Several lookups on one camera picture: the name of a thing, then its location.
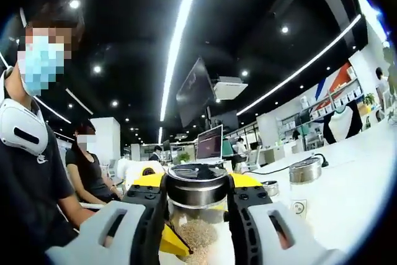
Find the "person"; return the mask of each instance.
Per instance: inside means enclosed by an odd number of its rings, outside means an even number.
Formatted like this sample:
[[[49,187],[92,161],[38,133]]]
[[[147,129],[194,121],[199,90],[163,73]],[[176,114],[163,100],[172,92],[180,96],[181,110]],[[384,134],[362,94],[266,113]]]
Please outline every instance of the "person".
[[[161,152],[163,151],[163,149],[159,146],[156,145],[154,147],[154,152],[153,154],[150,156],[149,160],[150,161],[158,161],[161,162]]]
[[[74,126],[75,141],[66,152],[65,163],[78,197],[92,204],[120,201],[121,193],[113,182],[102,174],[98,157],[87,151],[87,144],[95,142],[95,127],[86,119]]]
[[[377,93],[380,101],[380,105],[382,107],[382,110],[385,109],[385,103],[383,102],[383,93],[389,90],[389,82],[388,78],[383,75],[383,71],[381,68],[376,68],[375,73],[377,75],[377,78],[379,80],[378,85],[377,85]]]
[[[74,228],[94,215],[74,195],[55,134],[34,99],[63,71],[76,34],[71,24],[48,23],[47,13],[45,6],[26,25],[17,62],[0,77],[0,191],[9,198],[4,208],[15,210],[41,251],[67,245],[78,235]]]

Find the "yellow object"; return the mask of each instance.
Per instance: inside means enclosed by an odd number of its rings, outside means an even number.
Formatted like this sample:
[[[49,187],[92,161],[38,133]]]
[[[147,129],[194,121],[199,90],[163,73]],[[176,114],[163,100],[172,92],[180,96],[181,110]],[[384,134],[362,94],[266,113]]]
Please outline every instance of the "yellow object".
[[[163,234],[161,236],[160,251],[175,254],[177,256],[190,255],[189,247],[167,225],[164,226]]]
[[[164,173],[141,176],[139,179],[134,181],[134,185],[138,184],[140,186],[159,187],[163,176],[164,176]]]
[[[251,176],[236,173],[230,174],[230,176],[233,177],[234,187],[262,186],[258,180],[252,178]]]

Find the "television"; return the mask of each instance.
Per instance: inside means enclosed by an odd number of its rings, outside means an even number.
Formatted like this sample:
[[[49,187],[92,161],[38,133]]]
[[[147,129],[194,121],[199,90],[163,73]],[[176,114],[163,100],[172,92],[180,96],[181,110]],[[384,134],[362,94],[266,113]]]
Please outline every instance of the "television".
[[[187,127],[214,100],[210,76],[204,61],[199,58],[176,95],[182,126]]]

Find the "projector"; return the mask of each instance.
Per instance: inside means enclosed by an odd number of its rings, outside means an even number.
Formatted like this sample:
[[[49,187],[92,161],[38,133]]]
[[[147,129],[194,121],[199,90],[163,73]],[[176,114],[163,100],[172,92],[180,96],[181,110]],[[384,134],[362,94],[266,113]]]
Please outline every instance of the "projector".
[[[235,99],[247,86],[248,84],[243,83],[240,78],[219,77],[213,90],[217,99]]]

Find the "black hair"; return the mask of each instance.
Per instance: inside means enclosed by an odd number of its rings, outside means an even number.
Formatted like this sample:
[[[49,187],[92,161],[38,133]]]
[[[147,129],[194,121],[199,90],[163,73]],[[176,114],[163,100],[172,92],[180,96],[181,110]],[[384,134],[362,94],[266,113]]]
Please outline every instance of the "black hair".
[[[375,70],[375,73],[377,74],[377,77],[378,77],[378,79],[380,80],[380,78],[381,78],[382,75],[383,75],[382,69],[381,69],[381,68],[377,68],[377,69]]]

